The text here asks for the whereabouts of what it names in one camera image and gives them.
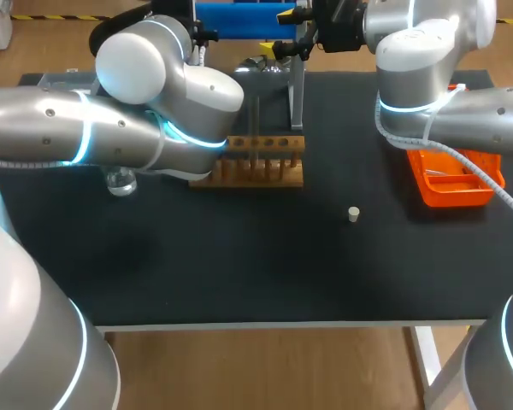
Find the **yellow tape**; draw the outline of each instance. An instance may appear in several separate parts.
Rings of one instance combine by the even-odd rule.
[[[76,17],[78,17],[80,20],[98,21],[98,19],[96,19],[92,15],[77,15]]]
[[[502,19],[503,21],[505,21],[507,24],[513,24],[513,19]]]

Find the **orange tray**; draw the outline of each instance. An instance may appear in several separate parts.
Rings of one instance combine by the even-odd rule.
[[[458,152],[468,157],[502,188],[505,187],[501,155],[468,149],[459,149]],[[479,207],[486,205],[494,196],[494,192],[477,175],[444,152],[412,150],[407,151],[407,155],[422,199],[429,207]]]

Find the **metal stand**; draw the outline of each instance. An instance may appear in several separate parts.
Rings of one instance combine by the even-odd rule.
[[[297,6],[308,7],[306,0],[297,0]],[[308,29],[308,23],[297,26],[297,37],[299,40],[304,36]],[[302,115],[304,110],[304,75],[306,70],[306,61],[302,61],[299,56],[294,56],[291,61],[291,73],[289,76],[289,104],[291,109],[291,129],[302,130]]]
[[[445,410],[462,391],[463,355],[476,328],[471,327],[451,358],[441,368],[430,326],[410,328],[418,370],[424,389],[426,410]]]

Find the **black tabletop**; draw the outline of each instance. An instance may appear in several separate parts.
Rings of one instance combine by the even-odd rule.
[[[285,95],[281,76],[240,81]],[[375,97],[373,73],[307,75],[303,189],[139,176],[114,198],[95,167],[0,170],[0,187],[27,250],[95,325],[488,317],[513,292],[513,213],[498,198],[427,208],[374,128]],[[263,128],[285,118],[272,100]],[[513,195],[513,159],[503,173]]]

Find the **glowing blue ring light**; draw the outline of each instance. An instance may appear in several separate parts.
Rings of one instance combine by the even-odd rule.
[[[80,379],[80,375],[82,374],[82,370],[84,368],[84,363],[86,362],[86,355],[87,355],[87,329],[86,329],[86,322],[84,321],[84,316],[82,315],[81,311],[78,309],[76,305],[74,305],[74,302],[70,301],[72,303],[72,306],[74,306],[74,309],[76,310],[76,313],[78,314],[78,318],[80,319],[80,324],[82,328],[82,351],[80,354],[80,360],[78,362],[78,366],[76,367],[76,372],[74,373],[74,376],[72,377],[72,380],[70,384],[68,385],[67,389],[63,393],[61,399],[59,402],[53,407],[53,410],[61,410],[65,403],[67,402],[70,395],[72,395],[72,392],[74,391],[74,388],[76,387],[76,384],[78,383],[78,380]]]
[[[201,139],[190,137],[189,135],[183,133],[183,131],[181,131],[179,128],[177,128],[171,121],[167,121],[165,123],[165,130],[168,131],[168,133],[171,133],[170,137],[173,139],[181,138],[187,143],[199,145],[200,147],[204,148],[222,148],[224,145],[226,145],[226,139],[219,143],[208,143],[207,141],[202,141]]]
[[[76,94],[80,96],[80,100],[82,101],[82,110],[83,110],[83,131],[82,131],[82,142],[80,143],[80,147],[78,148],[78,153],[71,161],[63,161],[63,165],[73,165],[77,164],[84,159],[86,156],[87,149],[89,148],[89,142],[91,141],[91,127],[93,126],[93,122],[89,116],[90,102],[87,99],[87,95],[82,91],[75,91]]]

